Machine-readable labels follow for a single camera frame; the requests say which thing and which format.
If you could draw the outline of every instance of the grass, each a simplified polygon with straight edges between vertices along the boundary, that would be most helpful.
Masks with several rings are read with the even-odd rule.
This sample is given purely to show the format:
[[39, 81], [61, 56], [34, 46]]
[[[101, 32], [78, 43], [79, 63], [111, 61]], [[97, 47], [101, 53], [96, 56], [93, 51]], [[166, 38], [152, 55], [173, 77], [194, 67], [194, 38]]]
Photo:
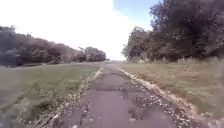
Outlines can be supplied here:
[[54, 110], [99, 64], [0, 68], [0, 111], [27, 124]]
[[194, 104], [212, 118], [224, 115], [221, 62], [123, 64], [124, 70]]

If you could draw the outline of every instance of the green grass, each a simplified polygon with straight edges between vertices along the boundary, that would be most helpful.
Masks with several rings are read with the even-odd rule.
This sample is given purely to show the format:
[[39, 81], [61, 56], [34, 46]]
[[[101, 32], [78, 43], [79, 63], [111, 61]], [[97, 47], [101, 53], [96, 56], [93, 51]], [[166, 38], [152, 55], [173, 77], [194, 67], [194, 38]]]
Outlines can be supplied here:
[[24, 124], [53, 111], [99, 64], [0, 68], [0, 110]]
[[223, 69], [217, 63], [194, 64], [152, 63], [123, 64], [124, 70], [135, 74], [161, 89], [176, 94], [194, 104], [200, 113], [212, 113], [213, 118], [224, 115], [221, 77]]

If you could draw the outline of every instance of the path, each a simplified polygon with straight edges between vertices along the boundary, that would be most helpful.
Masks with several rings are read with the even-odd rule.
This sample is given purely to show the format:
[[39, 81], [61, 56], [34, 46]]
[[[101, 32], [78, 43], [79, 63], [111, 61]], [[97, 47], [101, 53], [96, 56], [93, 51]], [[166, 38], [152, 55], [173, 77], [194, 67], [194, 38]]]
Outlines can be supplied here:
[[107, 66], [56, 128], [202, 128], [113, 66]]

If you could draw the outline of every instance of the cloud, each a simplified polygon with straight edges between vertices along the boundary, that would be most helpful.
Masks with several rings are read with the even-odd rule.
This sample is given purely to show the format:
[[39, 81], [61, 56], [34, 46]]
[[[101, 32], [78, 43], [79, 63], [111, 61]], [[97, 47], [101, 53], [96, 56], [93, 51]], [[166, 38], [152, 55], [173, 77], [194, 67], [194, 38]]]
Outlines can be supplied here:
[[93, 46], [110, 59], [120, 52], [137, 23], [114, 10], [112, 0], [1, 0], [1, 25], [15, 25], [73, 48]]

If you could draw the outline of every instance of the foliage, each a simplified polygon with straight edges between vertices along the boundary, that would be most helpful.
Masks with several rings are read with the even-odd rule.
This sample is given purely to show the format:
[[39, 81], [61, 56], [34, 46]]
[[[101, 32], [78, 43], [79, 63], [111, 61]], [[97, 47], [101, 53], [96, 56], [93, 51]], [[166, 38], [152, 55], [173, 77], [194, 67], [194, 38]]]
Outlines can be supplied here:
[[14, 27], [0, 26], [0, 65], [26, 66], [41, 63], [58, 64], [72, 61], [103, 61], [105, 53], [87, 48], [86, 53], [64, 44], [56, 44], [31, 35], [19, 34]]
[[223, 6], [221, 0], [164, 0], [151, 8], [153, 30], [134, 28], [122, 53], [132, 61], [222, 57]]

